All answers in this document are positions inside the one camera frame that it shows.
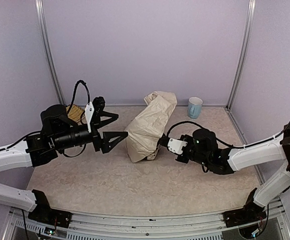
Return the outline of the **beige folding umbrella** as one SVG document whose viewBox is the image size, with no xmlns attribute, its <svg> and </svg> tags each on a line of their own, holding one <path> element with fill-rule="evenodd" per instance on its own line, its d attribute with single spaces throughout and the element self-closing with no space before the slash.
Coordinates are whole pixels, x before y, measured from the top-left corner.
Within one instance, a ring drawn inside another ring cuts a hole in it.
<svg viewBox="0 0 290 240">
<path fill-rule="evenodd" d="M 126 127 L 126 147 L 132 163 L 151 161 L 160 150 L 159 140 L 177 105 L 172 92 L 154 91 L 144 97 L 145 109 Z"/>
</svg>

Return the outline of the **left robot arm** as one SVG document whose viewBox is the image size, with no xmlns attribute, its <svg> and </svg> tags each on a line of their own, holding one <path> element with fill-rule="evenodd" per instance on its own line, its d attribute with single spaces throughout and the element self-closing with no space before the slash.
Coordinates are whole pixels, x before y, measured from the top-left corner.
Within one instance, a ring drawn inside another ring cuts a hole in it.
<svg viewBox="0 0 290 240">
<path fill-rule="evenodd" d="M 42 129 L 29 133 L 11 145 L 0 148 L 0 172 L 46 165 L 64 151 L 77 146 L 93 144 L 96 152 L 110 152 L 128 137 L 126 131 L 99 129 L 116 121 L 118 114 L 104 111 L 105 100 L 96 97 L 84 109 L 85 124 L 78 124 L 68 117 L 66 107 L 52 105 L 40 115 Z M 18 208 L 29 213 L 49 209 L 45 194 L 39 190 L 21 190 L 0 183 L 0 204 Z"/>
</svg>

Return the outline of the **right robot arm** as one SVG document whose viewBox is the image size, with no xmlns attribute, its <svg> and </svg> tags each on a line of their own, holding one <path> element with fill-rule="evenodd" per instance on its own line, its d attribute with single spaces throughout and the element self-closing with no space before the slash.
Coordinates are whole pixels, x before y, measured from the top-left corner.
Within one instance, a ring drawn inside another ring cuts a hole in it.
<svg viewBox="0 0 290 240">
<path fill-rule="evenodd" d="M 163 135 L 158 144 L 177 156 L 181 163 L 196 162 L 203 172 L 230 175 L 250 166 L 273 161 L 283 161 L 283 165 L 263 185 L 252 191 L 245 206 L 246 211 L 262 210 L 276 196 L 290 187 L 290 122 L 283 130 L 264 140 L 226 148 L 218 147 L 220 139 L 214 132 L 198 126 L 192 135 L 182 135 L 179 139 Z"/>
</svg>

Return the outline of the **yellow woven basket tray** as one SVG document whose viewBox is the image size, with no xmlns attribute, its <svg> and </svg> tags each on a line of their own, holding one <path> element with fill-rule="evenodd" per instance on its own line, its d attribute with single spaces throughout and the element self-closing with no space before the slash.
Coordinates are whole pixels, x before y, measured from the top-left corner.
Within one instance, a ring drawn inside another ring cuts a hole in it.
<svg viewBox="0 0 290 240">
<path fill-rule="evenodd" d="M 75 121 L 78 124 L 83 123 L 84 121 L 84 109 L 75 104 L 71 107 L 67 115 L 71 120 Z"/>
</svg>

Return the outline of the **light blue mug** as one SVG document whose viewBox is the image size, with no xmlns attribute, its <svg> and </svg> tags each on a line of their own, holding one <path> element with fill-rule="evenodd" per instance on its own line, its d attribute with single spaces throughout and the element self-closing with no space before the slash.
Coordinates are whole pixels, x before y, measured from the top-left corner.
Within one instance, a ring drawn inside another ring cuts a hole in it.
<svg viewBox="0 0 290 240">
<path fill-rule="evenodd" d="M 198 97 L 191 97 L 188 100 L 188 117 L 197 119 L 201 113 L 203 101 Z"/>
</svg>

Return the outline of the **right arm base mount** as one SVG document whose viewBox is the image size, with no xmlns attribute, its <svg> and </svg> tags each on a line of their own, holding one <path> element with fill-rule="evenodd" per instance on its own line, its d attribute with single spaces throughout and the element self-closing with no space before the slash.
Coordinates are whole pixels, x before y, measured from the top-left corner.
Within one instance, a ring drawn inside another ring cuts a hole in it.
<svg viewBox="0 0 290 240">
<path fill-rule="evenodd" d="M 223 213 L 227 228 L 240 226 L 265 219 L 267 217 L 264 207 L 254 203 L 254 195 L 257 188 L 253 189 L 242 208 L 229 210 Z"/>
</svg>

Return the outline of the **aluminium front rail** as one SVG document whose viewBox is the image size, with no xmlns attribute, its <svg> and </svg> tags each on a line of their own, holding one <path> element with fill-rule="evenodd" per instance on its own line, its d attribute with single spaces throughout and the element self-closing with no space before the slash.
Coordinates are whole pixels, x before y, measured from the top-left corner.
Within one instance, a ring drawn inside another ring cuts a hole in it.
<svg viewBox="0 0 290 240">
<path fill-rule="evenodd" d="M 227 227 L 221 211 L 171 216 L 118 216 L 73 212 L 67 228 L 23 219 L 11 209 L 2 240 L 224 240 L 241 239 L 248 224 Z"/>
</svg>

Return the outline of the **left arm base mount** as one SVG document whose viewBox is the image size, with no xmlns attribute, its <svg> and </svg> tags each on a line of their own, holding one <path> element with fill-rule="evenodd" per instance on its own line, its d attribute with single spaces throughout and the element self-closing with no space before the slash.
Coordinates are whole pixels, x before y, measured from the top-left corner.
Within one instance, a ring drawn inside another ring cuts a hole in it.
<svg viewBox="0 0 290 240">
<path fill-rule="evenodd" d="M 53 225 L 54 227 L 69 228 L 72 213 L 51 208 L 44 192 L 32 190 L 35 196 L 36 207 L 28 213 L 30 220 Z"/>
</svg>

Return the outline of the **left aluminium corner post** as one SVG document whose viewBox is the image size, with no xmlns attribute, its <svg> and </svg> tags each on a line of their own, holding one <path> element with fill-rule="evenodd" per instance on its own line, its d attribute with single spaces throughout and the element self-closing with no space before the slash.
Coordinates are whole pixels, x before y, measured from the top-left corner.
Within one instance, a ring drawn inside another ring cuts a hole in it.
<svg viewBox="0 0 290 240">
<path fill-rule="evenodd" d="M 45 56 L 47 60 L 48 69 L 51 76 L 52 85 L 54 87 L 58 102 L 62 105 L 66 105 L 66 102 L 62 93 L 62 89 L 60 86 L 60 82 L 58 80 L 53 56 L 52 56 L 51 46 L 50 46 L 49 37 L 48 37 L 47 24 L 46 24 L 46 19 L 45 19 L 45 14 L 44 14 L 43 1 L 35 0 L 35 8 L 36 8 L 38 24 L 40 28 L 42 41 L 43 41 L 43 48 L 44 48 L 44 52 L 45 52 Z"/>
</svg>

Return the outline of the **aluminium corner post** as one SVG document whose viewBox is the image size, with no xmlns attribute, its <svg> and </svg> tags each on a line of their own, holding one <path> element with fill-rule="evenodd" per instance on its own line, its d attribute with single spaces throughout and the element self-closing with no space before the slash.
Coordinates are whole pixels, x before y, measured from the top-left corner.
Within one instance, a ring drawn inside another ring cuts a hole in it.
<svg viewBox="0 0 290 240">
<path fill-rule="evenodd" d="M 243 39 L 242 39 L 242 46 L 240 50 L 240 55 L 238 59 L 238 65 L 237 69 L 235 72 L 235 77 L 234 77 L 234 82 L 230 91 L 230 95 L 227 101 L 226 108 L 230 112 L 233 108 L 234 105 L 234 100 L 236 98 L 239 84 L 241 81 L 241 75 L 243 72 L 243 68 L 245 65 L 245 59 L 247 56 L 248 52 L 248 45 L 249 45 L 249 40 L 252 32 L 252 25 L 254 21 L 254 15 L 255 15 L 255 8 L 256 8 L 256 0 L 249 0 L 248 2 L 248 10 L 247 10 L 247 18 L 246 18 L 246 24 L 245 24 L 245 29 L 244 29 L 244 34 L 243 34 Z"/>
<path fill-rule="evenodd" d="M 43 48 L 44 48 L 44 52 L 45 52 L 45 56 L 47 60 L 48 69 L 51 76 L 52 85 L 54 87 L 58 102 L 62 105 L 66 105 L 66 102 L 62 93 L 62 89 L 60 86 L 60 82 L 58 80 L 53 56 L 52 56 L 51 46 L 50 46 L 49 37 L 48 37 L 47 24 L 46 24 L 46 19 L 45 19 L 45 14 L 44 14 L 43 1 L 35 0 L 35 8 L 36 8 L 38 24 L 40 28 L 42 41 L 43 41 Z"/>
</svg>

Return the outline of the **right aluminium corner post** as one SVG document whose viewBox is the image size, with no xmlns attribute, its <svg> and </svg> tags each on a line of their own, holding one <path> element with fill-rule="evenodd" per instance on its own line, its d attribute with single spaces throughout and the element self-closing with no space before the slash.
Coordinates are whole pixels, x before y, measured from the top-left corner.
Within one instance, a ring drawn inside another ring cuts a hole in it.
<svg viewBox="0 0 290 240">
<path fill-rule="evenodd" d="M 234 100 L 236 98 L 239 84 L 241 81 L 241 75 L 243 72 L 243 68 L 245 65 L 245 59 L 247 56 L 248 52 L 248 45 L 249 45 L 249 40 L 252 32 L 252 25 L 254 21 L 254 15 L 255 15 L 255 8 L 256 8 L 256 0 L 249 0 L 248 2 L 248 10 L 247 10 L 247 18 L 246 18 L 246 24 L 245 24 L 245 29 L 244 29 L 244 34 L 243 34 L 243 39 L 242 39 L 242 46 L 240 50 L 240 55 L 238 59 L 238 65 L 237 69 L 235 72 L 235 77 L 234 77 L 234 82 L 230 91 L 230 95 L 227 101 L 226 108 L 230 112 L 233 108 L 234 105 Z"/>
</svg>

